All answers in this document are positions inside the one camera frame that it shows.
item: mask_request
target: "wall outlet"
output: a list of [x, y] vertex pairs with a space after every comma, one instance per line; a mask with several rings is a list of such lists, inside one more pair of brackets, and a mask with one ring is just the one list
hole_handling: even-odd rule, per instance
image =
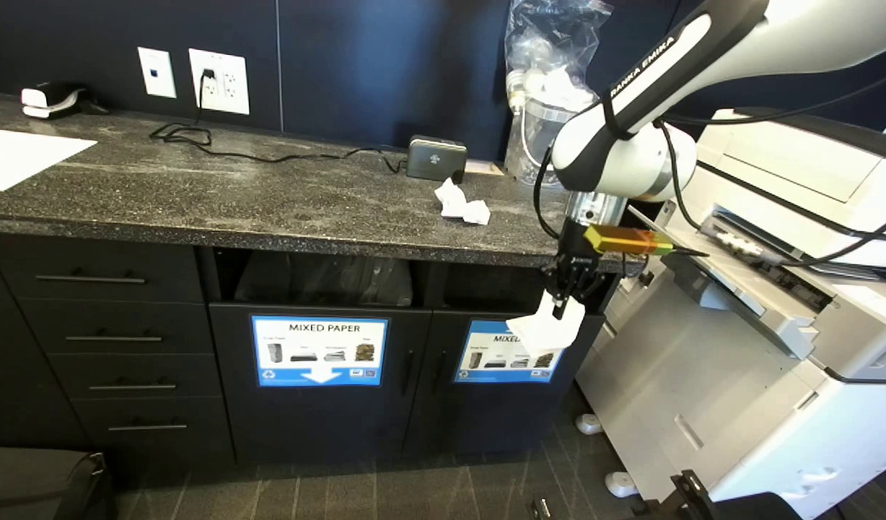
[[149, 95], [176, 98], [173, 61], [166, 49], [140, 46]]
[[195, 101], [199, 110], [248, 115], [248, 82], [244, 55], [187, 49], [187, 61], [195, 78]]

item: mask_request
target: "drawer handle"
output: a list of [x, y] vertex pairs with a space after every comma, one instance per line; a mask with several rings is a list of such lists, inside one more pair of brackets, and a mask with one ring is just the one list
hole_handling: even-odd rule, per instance
[[91, 384], [91, 394], [176, 394], [180, 384]]
[[154, 430], [187, 430], [185, 422], [161, 422], [161, 426], [110, 426], [110, 433], [154, 433]]
[[42, 284], [149, 286], [149, 277], [35, 274]]
[[161, 336], [68, 336], [68, 344], [161, 344]]

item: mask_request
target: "sign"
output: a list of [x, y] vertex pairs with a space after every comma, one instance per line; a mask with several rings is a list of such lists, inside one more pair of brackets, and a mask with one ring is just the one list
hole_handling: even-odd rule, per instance
[[505, 322], [470, 322], [456, 384], [550, 384], [561, 354], [531, 358]]
[[387, 322], [251, 316], [260, 387], [381, 387]]

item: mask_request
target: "floor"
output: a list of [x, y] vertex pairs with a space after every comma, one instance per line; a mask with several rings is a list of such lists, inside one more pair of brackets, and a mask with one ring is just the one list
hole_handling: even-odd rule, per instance
[[[620, 468], [606, 436], [581, 436], [574, 394], [563, 420], [515, 464], [434, 464], [410, 472], [255, 468], [137, 484], [118, 498], [123, 520], [625, 520], [641, 503], [615, 500], [604, 474]], [[886, 474], [825, 520], [886, 520]]]

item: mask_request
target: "dark gray wall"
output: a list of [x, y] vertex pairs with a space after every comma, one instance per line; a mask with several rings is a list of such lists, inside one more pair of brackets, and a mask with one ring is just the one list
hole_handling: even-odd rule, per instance
[[[695, 0], [617, 0], [590, 71], [599, 89], [648, 55]], [[0, 94], [43, 78], [91, 82], [115, 108], [190, 115], [187, 46], [248, 58], [251, 115], [205, 115], [271, 134], [405, 149], [414, 134], [499, 160], [508, 0], [0, 0]], [[149, 98], [137, 46], [173, 53], [180, 98]], [[819, 78], [743, 82], [720, 105], [798, 108], [886, 75], [886, 55]], [[825, 115], [883, 128], [886, 89]]]

